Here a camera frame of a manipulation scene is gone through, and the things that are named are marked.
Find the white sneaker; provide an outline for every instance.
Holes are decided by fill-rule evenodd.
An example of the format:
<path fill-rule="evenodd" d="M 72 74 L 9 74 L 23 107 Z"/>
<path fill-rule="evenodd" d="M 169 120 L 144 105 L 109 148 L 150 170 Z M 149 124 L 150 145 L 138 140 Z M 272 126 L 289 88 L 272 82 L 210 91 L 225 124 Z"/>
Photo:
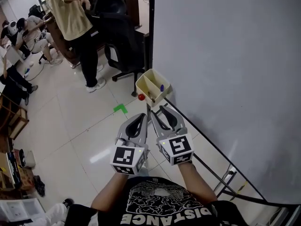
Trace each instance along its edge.
<path fill-rule="evenodd" d="M 52 59 L 50 61 L 50 67 L 53 67 L 55 65 L 59 65 L 63 61 L 62 58 Z"/>
<path fill-rule="evenodd" d="M 98 65 L 97 66 L 97 73 L 100 72 L 101 70 L 103 70 L 103 65 Z"/>
<path fill-rule="evenodd" d="M 92 92 L 96 91 L 97 89 L 101 89 L 102 87 L 104 87 L 105 83 L 106 83 L 105 79 L 101 78 L 99 80 L 99 83 L 97 83 L 94 87 L 87 87 L 87 91 L 89 93 L 92 93 Z"/>

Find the red ball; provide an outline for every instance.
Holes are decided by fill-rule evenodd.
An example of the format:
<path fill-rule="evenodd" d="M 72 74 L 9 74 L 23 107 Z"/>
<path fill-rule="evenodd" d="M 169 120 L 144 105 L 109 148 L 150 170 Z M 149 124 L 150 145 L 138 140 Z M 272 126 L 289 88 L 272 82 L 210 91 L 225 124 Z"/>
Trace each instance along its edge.
<path fill-rule="evenodd" d="M 145 100 L 145 95 L 144 94 L 138 95 L 138 99 L 141 101 Z"/>

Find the white marker cube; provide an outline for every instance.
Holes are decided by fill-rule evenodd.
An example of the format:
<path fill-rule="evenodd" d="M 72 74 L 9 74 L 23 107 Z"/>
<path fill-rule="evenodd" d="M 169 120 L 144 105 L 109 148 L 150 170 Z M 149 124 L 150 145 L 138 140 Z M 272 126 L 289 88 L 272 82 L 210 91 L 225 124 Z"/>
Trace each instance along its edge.
<path fill-rule="evenodd" d="M 194 147 L 190 133 L 161 140 L 159 146 L 171 165 L 192 160 Z"/>
<path fill-rule="evenodd" d="M 146 159 L 143 147 L 114 146 L 110 164 L 118 173 L 138 175 Z"/>

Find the tiled floor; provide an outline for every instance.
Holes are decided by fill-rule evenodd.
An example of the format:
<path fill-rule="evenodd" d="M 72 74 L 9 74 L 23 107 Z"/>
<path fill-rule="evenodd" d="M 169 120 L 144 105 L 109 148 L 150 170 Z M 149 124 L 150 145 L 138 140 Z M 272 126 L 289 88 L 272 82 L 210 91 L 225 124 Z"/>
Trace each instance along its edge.
<path fill-rule="evenodd" d="M 35 65 L 28 80 L 42 69 L 34 55 Z M 99 61 L 106 61 L 102 55 Z M 107 184 L 113 169 L 109 164 L 110 148 L 120 125 L 138 113 L 146 113 L 146 104 L 131 96 L 133 76 L 113 82 L 117 70 L 105 65 L 98 77 L 107 79 L 102 89 L 87 93 L 80 68 L 71 69 L 64 59 L 62 64 L 44 70 L 32 83 L 39 89 L 30 96 L 27 107 L 30 122 L 15 140 L 15 148 L 32 150 L 36 159 L 34 173 L 46 184 L 46 196 L 39 197 L 45 210 L 54 203 L 71 197 L 76 203 L 90 205 Z M 113 108 L 124 104 L 128 113 Z M 166 122 L 163 115 L 159 117 Z M 186 122 L 192 135 L 195 153 L 220 177 L 229 163 L 199 132 Z M 148 169 L 151 176 L 170 179 L 185 186 L 179 169 L 170 166 L 156 146 L 156 134 L 149 123 L 147 144 L 150 148 Z M 193 159 L 199 173 L 212 187 L 218 180 L 200 162 Z M 238 189 L 243 179 L 233 188 Z"/>

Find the green tape marker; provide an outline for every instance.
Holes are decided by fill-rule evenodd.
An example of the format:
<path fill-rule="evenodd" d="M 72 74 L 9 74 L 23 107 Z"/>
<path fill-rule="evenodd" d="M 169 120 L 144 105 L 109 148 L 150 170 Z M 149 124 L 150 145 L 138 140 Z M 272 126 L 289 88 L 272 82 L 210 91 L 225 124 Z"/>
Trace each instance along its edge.
<path fill-rule="evenodd" d="M 114 112 L 116 112 L 116 111 L 118 111 L 118 110 L 122 110 L 122 112 L 123 112 L 124 114 L 127 113 L 127 109 L 126 109 L 126 107 L 124 106 L 124 104 L 119 104 L 118 106 L 116 106 L 116 107 L 114 108 Z"/>

